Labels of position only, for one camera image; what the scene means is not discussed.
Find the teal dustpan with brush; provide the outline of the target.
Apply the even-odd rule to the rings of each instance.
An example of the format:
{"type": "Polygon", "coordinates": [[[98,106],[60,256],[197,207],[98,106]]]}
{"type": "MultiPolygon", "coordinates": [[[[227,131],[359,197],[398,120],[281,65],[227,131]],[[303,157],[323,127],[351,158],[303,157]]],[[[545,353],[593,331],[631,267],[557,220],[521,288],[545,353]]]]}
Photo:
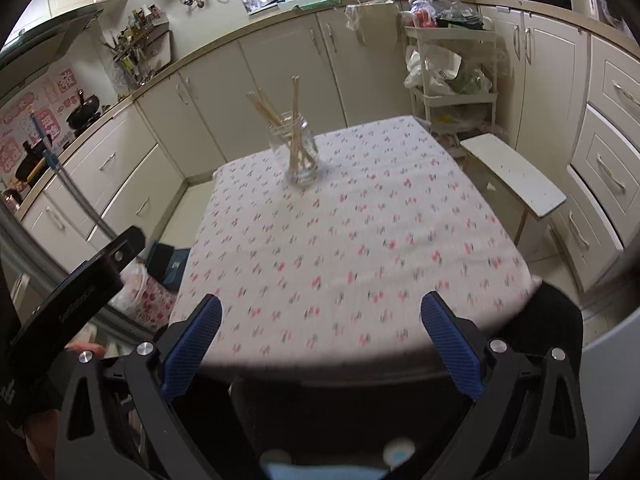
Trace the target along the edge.
{"type": "Polygon", "coordinates": [[[144,264],[157,283],[162,284],[170,292],[178,292],[189,254],[189,248],[175,248],[154,242],[144,264]]]}

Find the cherry print tablecloth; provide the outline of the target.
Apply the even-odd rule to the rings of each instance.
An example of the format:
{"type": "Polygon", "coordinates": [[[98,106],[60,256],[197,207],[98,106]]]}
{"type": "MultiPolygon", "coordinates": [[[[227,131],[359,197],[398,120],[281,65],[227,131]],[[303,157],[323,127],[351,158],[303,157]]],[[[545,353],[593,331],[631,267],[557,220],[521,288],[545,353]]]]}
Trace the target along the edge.
{"type": "Polygon", "coordinates": [[[172,310],[206,295],[222,322],[215,373],[285,380],[424,375],[439,359],[420,319],[437,292],[495,330],[538,281],[480,191],[412,117],[317,138],[321,165],[292,185],[270,151],[215,176],[172,310]]]}

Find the white stool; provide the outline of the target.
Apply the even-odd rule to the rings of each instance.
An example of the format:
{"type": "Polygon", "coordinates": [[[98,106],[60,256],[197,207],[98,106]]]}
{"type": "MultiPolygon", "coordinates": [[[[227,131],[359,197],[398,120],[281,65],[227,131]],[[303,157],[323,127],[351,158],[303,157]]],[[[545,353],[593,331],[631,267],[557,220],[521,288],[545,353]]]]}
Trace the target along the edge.
{"type": "Polygon", "coordinates": [[[508,144],[491,133],[472,136],[460,146],[479,162],[523,206],[527,214],[541,220],[566,201],[566,195],[541,171],[508,144]]]}

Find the clear glass jar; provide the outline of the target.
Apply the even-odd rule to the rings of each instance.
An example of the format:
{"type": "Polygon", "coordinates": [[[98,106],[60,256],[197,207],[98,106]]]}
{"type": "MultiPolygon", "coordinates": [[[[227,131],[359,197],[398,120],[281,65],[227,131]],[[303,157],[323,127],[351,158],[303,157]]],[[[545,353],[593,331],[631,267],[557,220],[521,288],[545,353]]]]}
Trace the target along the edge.
{"type": "Polygon", "coordinates": [[[318,174],[319,149],[306,119],[287,112],[280,125],[269,127],[268,136],[285,177],[298,186],[310,185],[318,174]]]}

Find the black wok on stove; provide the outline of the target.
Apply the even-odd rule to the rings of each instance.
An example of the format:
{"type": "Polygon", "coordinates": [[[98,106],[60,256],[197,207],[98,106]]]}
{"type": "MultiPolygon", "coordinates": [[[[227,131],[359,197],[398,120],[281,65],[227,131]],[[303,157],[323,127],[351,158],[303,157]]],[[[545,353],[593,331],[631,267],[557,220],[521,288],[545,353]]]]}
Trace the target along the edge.
{"type": "Polygon", "coordinates": [[[79,104],[66,118],[67,125],[73,130],[87,125],[100,111],[100,99],[95,94],[86,96],[84,90],[79,89],[77,96],[79,104]]]}

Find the white rolling storage cart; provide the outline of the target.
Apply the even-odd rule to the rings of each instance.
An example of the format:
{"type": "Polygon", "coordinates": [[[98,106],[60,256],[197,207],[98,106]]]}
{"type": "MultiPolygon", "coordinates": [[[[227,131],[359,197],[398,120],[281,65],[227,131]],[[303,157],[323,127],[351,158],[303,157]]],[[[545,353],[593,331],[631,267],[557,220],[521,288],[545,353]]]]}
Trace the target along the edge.
{"type": "Polygon", "coordinates": [[[414,117],[445,150],[495,127],[498,37],[476,6],[461,0],[410,0],[400,22],[414,117]]]}

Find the wall utensil rack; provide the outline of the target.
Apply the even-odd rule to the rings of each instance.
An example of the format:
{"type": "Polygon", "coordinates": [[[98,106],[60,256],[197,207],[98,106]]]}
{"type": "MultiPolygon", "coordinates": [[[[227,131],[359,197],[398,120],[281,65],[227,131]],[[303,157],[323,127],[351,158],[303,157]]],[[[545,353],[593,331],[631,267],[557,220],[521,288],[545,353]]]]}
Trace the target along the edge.
{"type": "Polygon", "coordinates": [[[166,13],[155,4],[131,11],[127,26],[103,41],[115,75],[129,89],[147,84],[172,61],[171,30],[166,13]]]}

